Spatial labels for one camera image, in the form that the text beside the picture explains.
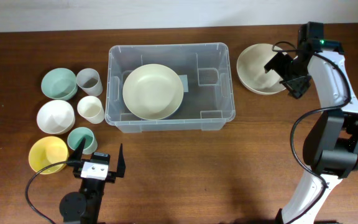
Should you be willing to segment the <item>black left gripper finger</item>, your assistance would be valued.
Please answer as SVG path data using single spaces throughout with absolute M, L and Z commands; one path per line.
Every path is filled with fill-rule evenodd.
M 82 138 L 78 147 L 74 150 L 73 154 L 69 157 L 70 161 L 80 161 L 82 154 L 83 154 L 83 149 L 85 147 L 85 143 L 86 143 L 86 138 Z
M 126 163 L 123 155 L 123 145 L 121 144 L 119 148 L 119 157 L 117 161 L 116 177 L 124 178 L 125 171 L 126 171 Z

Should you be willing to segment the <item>yellow bowl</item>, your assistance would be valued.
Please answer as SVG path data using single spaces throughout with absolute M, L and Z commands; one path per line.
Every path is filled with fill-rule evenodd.
M 69 151 L 66 143 L 55 136 L 39 139 L 29 151 L 29 165 L 34 172 L 51 164 L 68 159 Z

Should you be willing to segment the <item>cream plate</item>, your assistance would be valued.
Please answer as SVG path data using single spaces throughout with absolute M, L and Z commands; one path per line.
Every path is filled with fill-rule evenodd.
M 160 120 L 176 110 L 184 97 L 182 82 L 171 68 L 147 64 L 133 70 L 124 82 L 127 109 L 146 120 Z
M 248 90 L 260 95 L 274 95 L 286 90 L 280 83 L 280 75 L 274 70 L 266 73 L 264 69 L 275 55 L 272 44 L 254 44 L 242 51 L 236 69 L 241 83 Z

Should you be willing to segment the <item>blue plate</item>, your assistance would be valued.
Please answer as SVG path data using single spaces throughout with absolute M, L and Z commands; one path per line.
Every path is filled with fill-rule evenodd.
M 181 100 L 181 102 L 178 105 L 178 107 L 176 108 L 176 110 L 174 112 L 172 112 L 170 115 L 168 115 L 165 118 L 163 118 L 163 119 L 171 119 L 171 117 L 174 116 L 180 110 L 180 107 L 181 107 L 182 103 L 183 103 L 183 99 Z

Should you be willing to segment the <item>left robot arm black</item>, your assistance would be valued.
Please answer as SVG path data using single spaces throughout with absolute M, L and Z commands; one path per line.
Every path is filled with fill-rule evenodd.
M 104 195 L 105 184 L 115 183 L 123 178 L 126 164 L 123 147 L 119 148 L 119 157 L 115 171 L 109 170 L 110 155 L 94 152 L 90 159 L 82 159 L 86 139 L 83 138 L 72 155 L 68 157 L 74 177 L 81 179 L 77 192 L 66 194 L 59 205 L 64 223 L 97 223 Z

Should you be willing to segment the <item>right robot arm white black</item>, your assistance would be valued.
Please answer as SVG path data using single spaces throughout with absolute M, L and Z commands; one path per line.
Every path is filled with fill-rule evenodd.
M 276 71 L 290 96 L 301 98 L 315 84 L 321 107 L 300 116 L 295 130 L 306 117 L 319 119 L 303 144 L 303 156 L 295 157 L 304 173 L 289 203 L 281 208 L 275 223 L 314 223 L 333 188 L 358 170 L 358 99 L 344 65 L 344 49 L 324 38 L 323 24 L 308 22 L 298 30 L 298 43 L 290 50 L 273 48 L 275 56 L 264 69 Z

